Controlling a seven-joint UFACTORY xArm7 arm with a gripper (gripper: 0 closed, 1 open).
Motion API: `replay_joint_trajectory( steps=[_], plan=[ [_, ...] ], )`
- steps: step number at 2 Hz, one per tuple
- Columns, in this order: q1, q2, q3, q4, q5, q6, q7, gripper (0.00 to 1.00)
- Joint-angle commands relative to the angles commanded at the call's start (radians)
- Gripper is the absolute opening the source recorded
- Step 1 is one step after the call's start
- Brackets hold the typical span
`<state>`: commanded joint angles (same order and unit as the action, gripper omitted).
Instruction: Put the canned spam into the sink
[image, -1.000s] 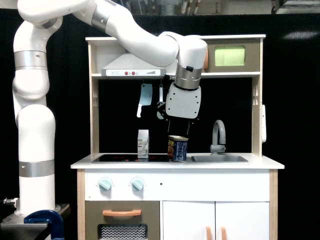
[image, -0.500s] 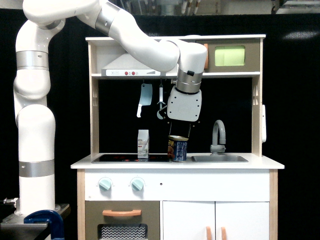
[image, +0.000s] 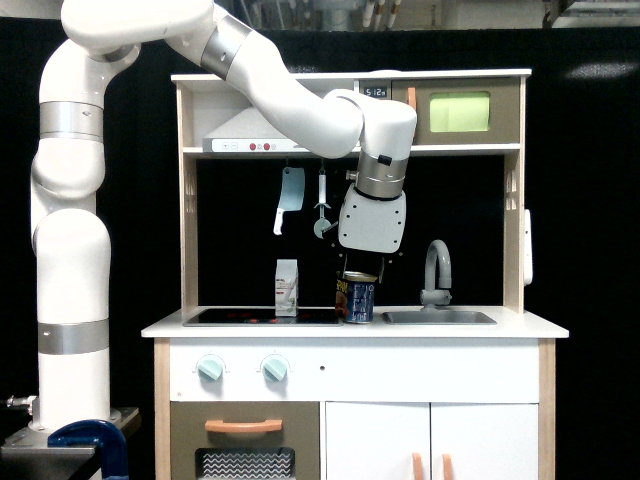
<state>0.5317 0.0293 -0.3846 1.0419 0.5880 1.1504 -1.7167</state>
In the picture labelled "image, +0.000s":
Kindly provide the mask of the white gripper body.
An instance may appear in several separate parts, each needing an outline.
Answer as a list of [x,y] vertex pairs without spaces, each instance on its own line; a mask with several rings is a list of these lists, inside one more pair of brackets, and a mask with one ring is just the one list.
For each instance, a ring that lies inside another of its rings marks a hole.
[[391,254],[401,245],[406,221],[404,192],[392,200],[371,199],[351,185],[340,210],[338,240],[348,249]]

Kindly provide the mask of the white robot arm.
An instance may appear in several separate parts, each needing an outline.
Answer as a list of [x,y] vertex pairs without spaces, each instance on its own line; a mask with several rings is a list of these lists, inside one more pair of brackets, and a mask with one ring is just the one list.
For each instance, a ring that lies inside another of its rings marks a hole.
[[[110,83],[144,44],[177,54],[242,94],[285,138],[336,159],[358,150],[350,195],[370,198],[371,220],[344,226],[351,249],[392,252],[402,230],[385,213],[398,201],[417,125],[415,110],[348,89],[318,96],[303,87],[268,38],[212,1],[66,1],[65,41],[39,87],[39,141],[30,171],[30,238],[36,263],[38,396],[47,432],[108,420],[111,239],[96,212],[110,153],[166,156],[176,143],[169,93],[138,82],[109,112]],[[373,222],[389,234],[375,239]]]

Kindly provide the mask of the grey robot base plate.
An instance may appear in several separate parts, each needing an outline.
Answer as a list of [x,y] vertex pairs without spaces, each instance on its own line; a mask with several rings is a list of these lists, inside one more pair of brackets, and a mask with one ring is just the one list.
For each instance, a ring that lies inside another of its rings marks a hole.
[[[126,440],[141,425],[136,407],[113,409],[107,421],[124,434]],[[48,447],[51,433],[37,423],[9,436],[1,446],[3,479],[103,479],[99,450],[92,446]]]

